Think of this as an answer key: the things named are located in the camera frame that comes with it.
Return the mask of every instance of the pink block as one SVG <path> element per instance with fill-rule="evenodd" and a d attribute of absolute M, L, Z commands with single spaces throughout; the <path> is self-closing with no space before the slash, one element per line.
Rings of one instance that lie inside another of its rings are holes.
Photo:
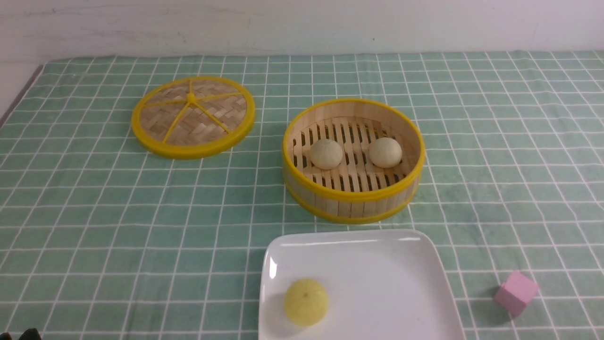
<path fill-rule="evenodd" d="M 510 274 L 493 299 L 515 318 L 522 313 L 538 290 L 539 286 L 536 283 L 516 271 Z"/>

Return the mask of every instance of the steamer basket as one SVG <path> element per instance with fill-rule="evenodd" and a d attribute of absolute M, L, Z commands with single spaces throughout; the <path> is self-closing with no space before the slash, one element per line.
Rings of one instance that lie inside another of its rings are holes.
<path fill-rule="evenodd" d="M 393 168 L 378 168 L 369 160 L 369 144 L 380 137 L 393 138 L 403 150 Z M 312 144 L 325 138 L 344 150 L 333 170 L 318 169 L 307 158 Z M 417 190 L 424 159 L 422 136 L 409 118 L 365 99 L 316 104 L 300 113 L 283 137 L 288 191 L 303 208 L 338 223 L 371 223 L 399 212 Z"/>

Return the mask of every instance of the woven bamboo lid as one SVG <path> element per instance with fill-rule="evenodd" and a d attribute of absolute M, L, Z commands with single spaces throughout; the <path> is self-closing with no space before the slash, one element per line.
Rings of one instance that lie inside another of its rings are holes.
<path fill-rule="evenodd" d="M 175 159 L 215 155 L 239 143 L 254 124 L 254 99 L 243 86 L 218 77 L 191 77 L 162 85 L 132 113 L 138 140 Z"/>

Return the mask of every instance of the square plate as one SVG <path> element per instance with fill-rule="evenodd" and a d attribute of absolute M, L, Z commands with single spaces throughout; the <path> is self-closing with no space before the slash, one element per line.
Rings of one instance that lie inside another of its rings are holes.
<path fill-rule="evenodd" d="M 327 315 L 310 327 L 285 317 L 283 297 L 301 278 L 319 281 Z M 464 340 L 445 270 L 432 241 L 414 230 L 287 235 L 266 250 L 259 340 Z"/>

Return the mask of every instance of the grid pattern tablecloth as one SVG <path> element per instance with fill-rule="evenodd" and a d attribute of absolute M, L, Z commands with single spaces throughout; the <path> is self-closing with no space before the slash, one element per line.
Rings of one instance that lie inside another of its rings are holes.
<path fill-rule="evenodd" d="M 255 339 L 262 257 L 283 234 L 414 228 L 445 265 L 468 339 L 604 339 L 604 53 L 99 57 L 52 62 L 0 129 L 0 331 L 45 340 Z M 210 74 L 252 92 L 231 151 L 162 159 L 133 137 L 153 87 Z M 408 209 L 318 220 L 280 143 L 313 103 L 400 109 L 427 147 Z M 493 288 L 541 287 L 510 321 Z"/>

